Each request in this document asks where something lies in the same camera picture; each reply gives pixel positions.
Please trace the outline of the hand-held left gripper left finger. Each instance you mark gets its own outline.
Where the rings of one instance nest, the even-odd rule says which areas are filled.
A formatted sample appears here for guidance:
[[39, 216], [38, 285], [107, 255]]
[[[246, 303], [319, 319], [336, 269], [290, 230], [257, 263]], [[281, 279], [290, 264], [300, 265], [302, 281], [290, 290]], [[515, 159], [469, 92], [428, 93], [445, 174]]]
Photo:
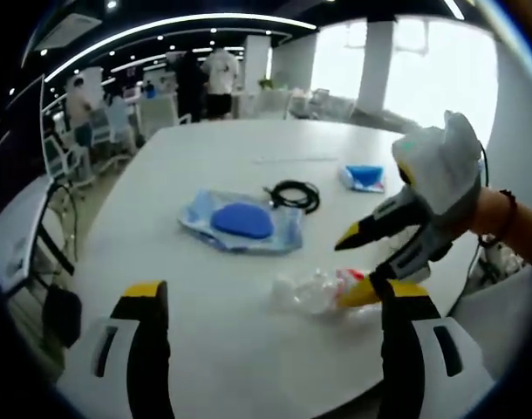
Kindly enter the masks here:
[[173, 418], [167, 283], [129, 286], [80, 335], [84, 418]]

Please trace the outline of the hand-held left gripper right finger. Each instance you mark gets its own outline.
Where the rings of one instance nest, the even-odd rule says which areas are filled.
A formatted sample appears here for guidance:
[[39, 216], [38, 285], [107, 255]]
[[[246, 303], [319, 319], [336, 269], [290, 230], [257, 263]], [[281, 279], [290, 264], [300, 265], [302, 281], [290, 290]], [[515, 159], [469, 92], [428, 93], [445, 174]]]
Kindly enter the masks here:
[[420, 285], [380, 280], [383, 396], [379, 418], [464, 418], [492, 389], [480, 346], [442, 317]]

